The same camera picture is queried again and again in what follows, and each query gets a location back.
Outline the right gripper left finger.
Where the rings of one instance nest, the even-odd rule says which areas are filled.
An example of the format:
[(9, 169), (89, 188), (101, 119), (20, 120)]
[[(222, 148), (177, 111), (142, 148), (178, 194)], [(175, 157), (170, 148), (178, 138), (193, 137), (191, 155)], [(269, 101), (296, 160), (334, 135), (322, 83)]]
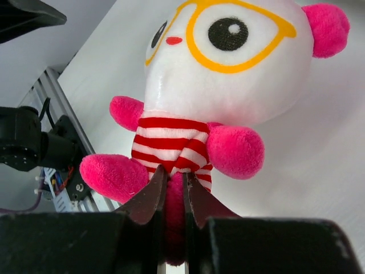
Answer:
[(1, 217), (2, 273), (165, 273), (168, 175), (113, 212), (22, 213)]

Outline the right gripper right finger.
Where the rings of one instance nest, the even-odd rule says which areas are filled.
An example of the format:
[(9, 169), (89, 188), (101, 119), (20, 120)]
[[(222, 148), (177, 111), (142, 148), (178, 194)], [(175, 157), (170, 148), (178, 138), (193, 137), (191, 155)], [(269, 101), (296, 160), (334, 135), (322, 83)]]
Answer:
[(333, 221), (242, 217), (183, 176), (186, 273), (362, 273), (343, 230)]

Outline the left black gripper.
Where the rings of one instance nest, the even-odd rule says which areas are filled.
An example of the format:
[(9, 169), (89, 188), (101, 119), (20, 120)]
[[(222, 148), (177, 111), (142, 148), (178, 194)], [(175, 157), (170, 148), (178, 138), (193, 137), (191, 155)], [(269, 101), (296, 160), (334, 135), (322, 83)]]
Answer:
[(60, 26), (67, 17), (39, 0), (1, 0), (1, 43), (6, 43), (36, 29)]

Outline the pink toy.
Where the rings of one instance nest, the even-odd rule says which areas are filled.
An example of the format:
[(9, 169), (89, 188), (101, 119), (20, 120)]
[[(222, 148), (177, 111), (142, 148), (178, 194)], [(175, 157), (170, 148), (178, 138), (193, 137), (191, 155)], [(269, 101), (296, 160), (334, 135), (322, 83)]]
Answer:
[(120, 203), (169, 175), (165, 254), (185, 260), (183, 174), (210, 191), (212, 169), (239, 180), (256, 175), (265, 147), (252, 125), (299, 99), (313, 58), (347, 45), (350, 22), (338, 6), (294, 1), (186, 1), (158, 29), (145, 59), (145, 98), (116, 96), (109, 105), (135, 133), (131, 156), (93, 154), (80, 164), (94, 191)]

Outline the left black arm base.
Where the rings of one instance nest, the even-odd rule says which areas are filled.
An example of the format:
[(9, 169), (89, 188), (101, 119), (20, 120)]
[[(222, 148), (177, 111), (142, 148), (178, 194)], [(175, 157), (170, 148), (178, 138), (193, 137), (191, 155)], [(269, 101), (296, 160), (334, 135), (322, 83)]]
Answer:
[(40, 120), (47, 116), (51, 124), (51, 130), (42, 133), (39, 165), (59, 171), (71, 200), (79, 202), (90, 193), (90, 188), (83, 181), (79, 171), (87, 151), (67, 115), (62, 115), (56, 122), (53, 121), (50, 100), (46, 98), (39, 115)]

